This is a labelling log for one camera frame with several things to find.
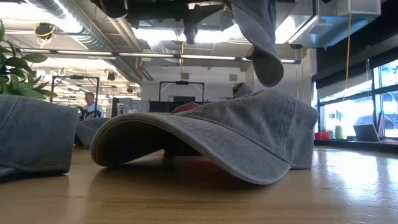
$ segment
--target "denim cap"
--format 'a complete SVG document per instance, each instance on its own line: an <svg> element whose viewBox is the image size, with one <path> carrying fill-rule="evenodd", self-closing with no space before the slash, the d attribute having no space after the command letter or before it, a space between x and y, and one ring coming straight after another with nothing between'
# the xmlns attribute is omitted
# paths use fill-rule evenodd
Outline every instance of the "denim cap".
<svg viewBox="0 0 398 224"><path fill-rule="evenodd" d="M69 171L77 109L0 95L0 177Z"/></svg>
<svg viewBox="0 0 398 224"><path fill-rule="evenodd" d="M276 0L225 0L229 2L243 36L253 44L247 58L261 84L275 86L284 76L275 44Z"/></svg>
<svg viewBox="0 0 398 224"><path fill-rule="evenodd" d="M317 119L316 109L293 96L263 90L176 115L117 116L96 133L91 157L111 167L180 146L247 182L272 184L289 169L311 168Z"/></svg>

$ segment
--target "man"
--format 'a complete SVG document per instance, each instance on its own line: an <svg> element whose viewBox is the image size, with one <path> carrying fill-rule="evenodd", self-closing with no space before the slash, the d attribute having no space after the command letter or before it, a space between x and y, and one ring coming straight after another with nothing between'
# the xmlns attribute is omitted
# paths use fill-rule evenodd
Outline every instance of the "man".
<svg viewBox="0 0 398 224"><path fill-rule="evenodd" d="M95 112L95 95L92 92L88 92L85 95L85 100L87 105L84 107L86 112L86 119L92 119L94 118L94 112ZM97 114L96 118L104 118L105 117L105 112L102 109L100 105L97 105Z"/></svg>

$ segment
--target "glass window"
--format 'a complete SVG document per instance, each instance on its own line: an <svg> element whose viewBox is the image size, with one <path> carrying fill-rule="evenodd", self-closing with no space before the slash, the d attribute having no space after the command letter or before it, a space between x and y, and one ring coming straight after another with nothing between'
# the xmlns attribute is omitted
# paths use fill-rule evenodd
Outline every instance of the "glass window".
<svg viewBox="0 0 398 224"><path fill-rule="evenodd" d="M375 88L398 84L398 60L377 67L373 72Z"/></svg>
<svg viewBox="0 0 398 224"><path fill-rule="evenodd" d="M398 137L398 91L383 93L381 98L384 135L385 137Z"/></svg>
<svg viewBox="0 0 398 224"><path fill-rule="evenodd" d="M372 90L372 80L366 81L364 83L361 83L359 85L353 86L351 88L347 88L346 89L346 93L345 93L345 97L347 96L352 96L355 95L357 93L363 93L365 91L371 91ZM327 102L330 100L335 100L338 98L342 98L344 97L344 91L335 93L333 95L327 96L323 99L320 99L321 102Z"/></svg>
<svg viewBox="0 0 398 224"><path fill-rule="evenodd" d="M356 136L354 125L373 124L373 100L371 96L346 100L324 106L325 130L343 127L345 135Z"/></svg>

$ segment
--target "wooden table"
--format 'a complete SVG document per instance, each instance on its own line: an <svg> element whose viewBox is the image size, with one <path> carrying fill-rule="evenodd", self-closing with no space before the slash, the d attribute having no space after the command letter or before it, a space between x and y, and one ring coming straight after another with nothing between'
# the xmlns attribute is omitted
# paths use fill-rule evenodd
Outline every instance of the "wooden table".
<svg viewBox="0 0 398 224"><path fill-rule="evenodd" d="M398 223L398 160L317 147L312 170L256 186L203 157L104 169L75 149L67 175L0 183L0 223Z"/></svg>

